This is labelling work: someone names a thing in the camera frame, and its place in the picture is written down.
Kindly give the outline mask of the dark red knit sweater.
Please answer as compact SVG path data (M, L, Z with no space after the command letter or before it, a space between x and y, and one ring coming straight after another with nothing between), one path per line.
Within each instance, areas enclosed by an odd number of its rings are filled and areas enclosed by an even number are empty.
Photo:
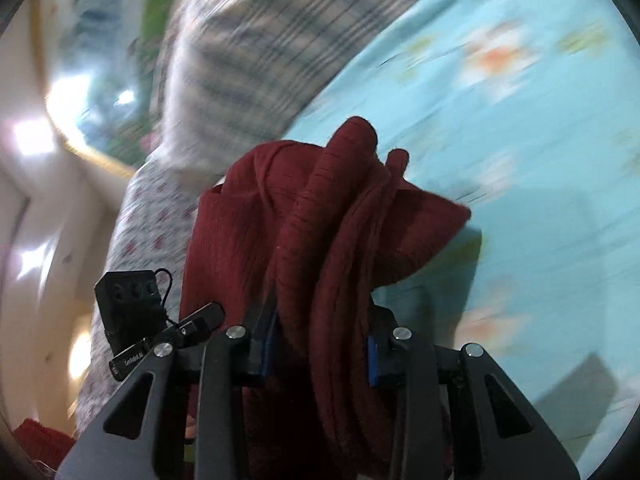
M273 374L243 392L252 479L390 469L397 390L369 384L371 295L423 268L471 213L407 182L407 152L379 159L377 145L360 117L326 146L262 144L200 198L181 313L216 302L235 325L273 300L284 333Z

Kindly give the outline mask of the gold framed landscape painting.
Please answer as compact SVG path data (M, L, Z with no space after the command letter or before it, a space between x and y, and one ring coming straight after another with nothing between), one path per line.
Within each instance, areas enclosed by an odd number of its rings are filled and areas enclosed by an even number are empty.
M35 0L44 102L68 148L139 168L156 147L156 63L178 0Z

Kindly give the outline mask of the light blue floral bedsheet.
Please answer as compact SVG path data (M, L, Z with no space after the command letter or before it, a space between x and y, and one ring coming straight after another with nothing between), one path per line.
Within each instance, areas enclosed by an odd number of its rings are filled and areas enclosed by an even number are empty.
M352 116L472 212L375 301L481 344L590 476L639 404L639 45L615 4L420 0L288 138L325 144Z

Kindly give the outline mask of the plaid checkered quilt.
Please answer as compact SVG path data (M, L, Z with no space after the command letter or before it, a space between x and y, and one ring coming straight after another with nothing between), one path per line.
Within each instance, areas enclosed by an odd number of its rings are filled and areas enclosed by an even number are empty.
M171 169L218 178L295 117L419 0L181 0L163 52L160 145Z

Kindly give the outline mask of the pink floral patterned sheet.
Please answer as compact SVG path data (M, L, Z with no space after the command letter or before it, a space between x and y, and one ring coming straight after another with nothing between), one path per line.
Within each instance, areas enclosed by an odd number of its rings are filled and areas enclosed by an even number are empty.
M179 170L152 158L127 185L108 246L105 270L168 270L172 286L166 310L174 320L180 308L184 262L198 213L198 198L222 180L221 174ZM88 427L118 388L108 370L113 352L98 309L93 310L90 335L90 365L75 411L76 436Z

